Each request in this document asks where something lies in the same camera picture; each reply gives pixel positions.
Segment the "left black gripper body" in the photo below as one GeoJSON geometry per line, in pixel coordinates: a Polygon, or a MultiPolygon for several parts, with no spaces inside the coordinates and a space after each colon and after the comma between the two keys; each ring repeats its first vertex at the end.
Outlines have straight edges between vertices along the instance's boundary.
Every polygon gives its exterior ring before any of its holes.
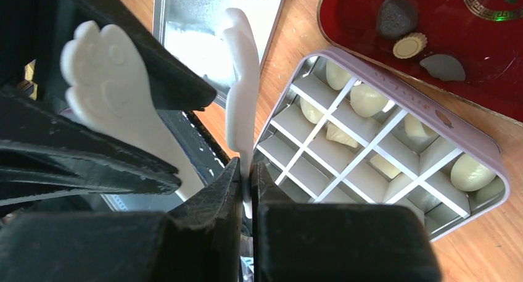
{"type": "Polygon", "coordinates": [[[159,109],[216,90],[121,0],[1,0],[1,205],[204,183],[159,109]]]}

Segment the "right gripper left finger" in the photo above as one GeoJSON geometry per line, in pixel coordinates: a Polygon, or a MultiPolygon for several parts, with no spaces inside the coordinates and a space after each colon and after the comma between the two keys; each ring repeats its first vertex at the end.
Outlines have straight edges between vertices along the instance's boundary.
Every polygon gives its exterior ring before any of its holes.
{"type": "Polygon", "coordinates": [[[237,281],[239,159],[169,212],[25,213],[1,230],[2,281],[237,281]]]}

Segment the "white chocolate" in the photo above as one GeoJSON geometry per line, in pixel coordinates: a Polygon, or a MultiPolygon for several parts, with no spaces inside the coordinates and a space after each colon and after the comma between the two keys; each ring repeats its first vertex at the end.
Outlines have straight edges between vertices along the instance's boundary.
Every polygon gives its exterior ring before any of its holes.
{"type": "Polygon", "coordinates": [[[495,172],[468,154],[458,158],[450,173],[453,186],[465,192],[477,191],[488,185],[495,177],[495,172]]]}

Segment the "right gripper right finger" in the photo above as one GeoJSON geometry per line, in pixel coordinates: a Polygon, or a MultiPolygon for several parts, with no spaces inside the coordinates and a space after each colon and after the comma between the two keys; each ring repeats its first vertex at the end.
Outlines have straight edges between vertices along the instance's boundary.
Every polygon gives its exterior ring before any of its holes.
{"type": "Polygon", "coordinates": [[[262,163],[250,176],[255,281],[441,281],[418,217],[382,204],[300,204],[262,163]]]}

